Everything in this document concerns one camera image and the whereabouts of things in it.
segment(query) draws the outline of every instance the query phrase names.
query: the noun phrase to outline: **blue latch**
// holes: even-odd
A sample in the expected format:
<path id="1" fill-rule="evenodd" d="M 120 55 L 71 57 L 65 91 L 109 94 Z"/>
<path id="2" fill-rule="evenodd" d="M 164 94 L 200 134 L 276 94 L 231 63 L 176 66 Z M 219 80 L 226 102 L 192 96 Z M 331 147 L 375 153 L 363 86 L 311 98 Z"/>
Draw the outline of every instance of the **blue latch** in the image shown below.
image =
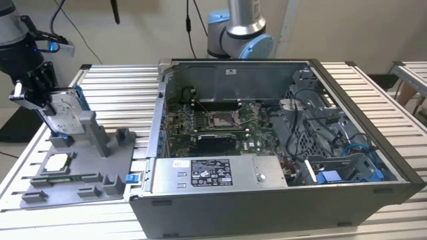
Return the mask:
<path id="1" fill-rule="evenodd" d="M 137 184 L 140 182 L 140 175 L 139 174 L 125 175 L 124 182 L 127 184 Z"/>

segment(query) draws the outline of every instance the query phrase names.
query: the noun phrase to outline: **power supply label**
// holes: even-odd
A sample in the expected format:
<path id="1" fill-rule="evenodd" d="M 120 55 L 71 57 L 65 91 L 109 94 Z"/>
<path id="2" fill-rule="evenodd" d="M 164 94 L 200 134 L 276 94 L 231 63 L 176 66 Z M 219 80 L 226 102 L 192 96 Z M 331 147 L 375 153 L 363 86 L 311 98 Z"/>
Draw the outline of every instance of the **power supply label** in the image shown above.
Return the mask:
<path id="1" fill-rule="evenodd" d="M 191 160 L 191 185 L 194 187 L 234 185 L 230 159 Z"/>

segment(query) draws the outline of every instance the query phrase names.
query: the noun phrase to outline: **silver metal panel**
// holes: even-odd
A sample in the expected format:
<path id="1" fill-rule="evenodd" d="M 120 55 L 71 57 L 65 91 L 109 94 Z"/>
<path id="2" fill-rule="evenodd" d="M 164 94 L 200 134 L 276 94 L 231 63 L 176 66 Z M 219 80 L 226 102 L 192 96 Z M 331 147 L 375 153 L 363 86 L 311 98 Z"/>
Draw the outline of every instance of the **silver metal panel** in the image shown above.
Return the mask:
<path id="1" fill-rule="evenodd" d="M 230 179 L 232 185 L 192 186 L 192 161 L 224 159 L 230 162 Z M 152 182 L 152 193 L 227 193 L 235 191 L 271 190 L 286 187 L 287 182 L 276 156 L 214 156 L 214 157 L 184 157 L 160 158 L 155 161 L 155 175 Z"/>
<path id="2" fill-rule="evenodd" d="M 323 63 L 327 69 L 350 69 L 343 62 Z M 96 71 L 103 72 L 103 68 L 109 71 L 120 68 L 150 68 L 147 66 L 116 66 L 104 65 L 93 66 Z M 384 114 L 383 119 L 402 116 L 411 126 L 404 127 L 380 127 L 379 130 L 395 145 L 404 159 L 412 168 L 419 171 L 418 173 L 424 176 L 427 171 L 427 146 L 424 146 L 426 131 L 418 125 L 414 119 L 404 113 L 404 109 L 399 108 L 398 104 L 388 99 L 387 94 L 382 92 L 372 81 L 355 71 L 355 75 L 346 78 L 348 73 L 338 73 L 336 77 L 340 80 L 363 79 L 370 89 L 367 90 L 347 90 L 350 97 L 382 97 L 387 104 L 378 107 L 372 104 L 359 104 L 364 110 L 368 118 L 378 119 L 380 113 Z M 109 81 L 112 85 L 117 83 L 124 84 L 143 84 L 151 83 L 156 77 L 103 77 L 89 78 L 85 77 L 85 72 L 80 71 L 75 81 L 83 81 L 84 85 L 93 85 L 93 90 L 116 89 L 116 90 L 135 90 L 127 86 L 108 86 Z M 104 88 L 97 88 L 97 83 L 104 85 Z M 152 111 L 154 104 L 135 104 L 135 103 L 92 103 L 91 108 L 101 109 L 97 111 L 97 117 L 105 120 L 120 119 L 115 116 L 127 116 L 123 119 L 131 119 L 132 115 L 137 115 L 136 119 L 144 118 L 140 116 L 140 111 Z M 39 210 L 20 210 L 19 204 L 21 201 L 20 192 L 25 191 L 29 186 L 28 177 L 37 171 L 37 165 L 44 157 L 45 150 L 49 148 L 49 142 L 45 139 L 49 136 L 47 128 L 43 125 L 36 136 L 33 137 L 23 155 L 20 156 L 9 174 L 0 185 L 0 239 L 25 239 L 28 236 L 32 238 L 45 238 L 45 236 L 57 236 L 60 232 L 63 236 L 72 236 L 73 238 L 87 239 L 88 234 L 93 238 L 108 239 L 145 239 L 144 231 L 132 213 L 131 206 L 123 201 L 111 201 L 104 203 L 85 203 L 61 208 L 39 209 Z M 150 127 L 132 127 L 139 138 L 136 144 L 141 146 L 135 150 L 133 157 L 136 159 L 145 158 L 144 141 L 150 135 Z M 115 131 L 115 128 L 108 128 L 108 132 Z M 139 173 L 145 170 L 145 161 L 132 161 L 131 171 Z M 427 236 L 427 189 L 424 188 L 406 203 L 383 207 L 375 213 L 363 225 L 358 227 L 340 227 L 331 229 L 316 229 L 306 231 L 232 236 L 227 237 L 228 240 L 284 240 L 284 239 L 339 239 L 339 240 L 406 240 L 406 239 L 424 239 Z"/>

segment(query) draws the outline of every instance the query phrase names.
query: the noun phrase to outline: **metal workbench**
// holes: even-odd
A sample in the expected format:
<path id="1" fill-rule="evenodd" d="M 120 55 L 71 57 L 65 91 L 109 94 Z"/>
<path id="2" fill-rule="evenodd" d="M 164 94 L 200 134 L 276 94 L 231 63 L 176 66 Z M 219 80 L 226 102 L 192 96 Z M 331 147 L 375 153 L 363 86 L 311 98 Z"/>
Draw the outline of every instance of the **metal workbench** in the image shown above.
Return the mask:
<path id="1" fill-rule="evenodd" d="M 324 68 L 427 181 L 427 129 L 395 103 L 356 66 L 324 62 Z M 158 91 L 155 65 L 93 65 L 81 69 L 79 83 L 97 122 L 107 131 L 129 127 L 137 134 L 131 172 L 145 169 L 145 151 Z M 59 208 L 21 210 L 21 192 L 29 186 L 51 143 L 45 125 L 37 131 L 0 185 L 0 239 L 103 238 L 144 239 L 144 231 L 124 200 L 73 204 Z M 400 205 L 383 207 L 359 227 L 232 236 L 232 240 L 272 239 L 426 239 L 427 188 Z"/>
<path id="2" fill-rule="evenodd" d="M 395 74 L 422 96 L 427 97 L 427 61 L 396 61 L 390 73 Z"/>

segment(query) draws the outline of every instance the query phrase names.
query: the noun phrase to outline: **gray plastic bracket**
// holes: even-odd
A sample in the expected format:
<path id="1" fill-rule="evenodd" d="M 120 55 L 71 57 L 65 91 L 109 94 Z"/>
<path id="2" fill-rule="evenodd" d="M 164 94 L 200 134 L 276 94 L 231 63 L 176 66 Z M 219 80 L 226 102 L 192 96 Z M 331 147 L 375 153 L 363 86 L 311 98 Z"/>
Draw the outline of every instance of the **gray plastic bracket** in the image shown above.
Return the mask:
<path id="1" fill-rule="evenodd" d="M 111 181 L 105 175 L 101 181 L 101 188 L 108 195 L 119 195 L 123 194 L 125 184 L 123 183 L 119 175 L 116 176 L 115 181 Z"/>
<path id="2" fill-rule="evenodd" d="M 107 147 L 109 137 L 105 133 L 105 129 L 96 122 L 96 113 L 93 111 L 83 111 L 79 117 L 83 125 L 85 135 L 91 141 L 91 144 L 96 146 L 99 154 L 103 158 L 108 157 L 111 151 Z"/>
<path id="3" fill-rule="evenodd" d="M 80 198 L 93 198 L 93 197 L 99 197 L 99 195 L 101 195 L 100 190 L 96 188 L 96 186 L 87 186 L 87 187 L 81 187 L 79 188 L 77 191 L 77 195 Z"/>
<path id="4" fill-rule="evenodd" d="M 48 195 L 45 194 L 44 191 L 32 191 L 32 192 L 25 192 L 21 195 L 21 199 L 27 202 L 27 203 L 39 203 L 39 202 L 44 202 L 45 201 L 45 197 Z"/>

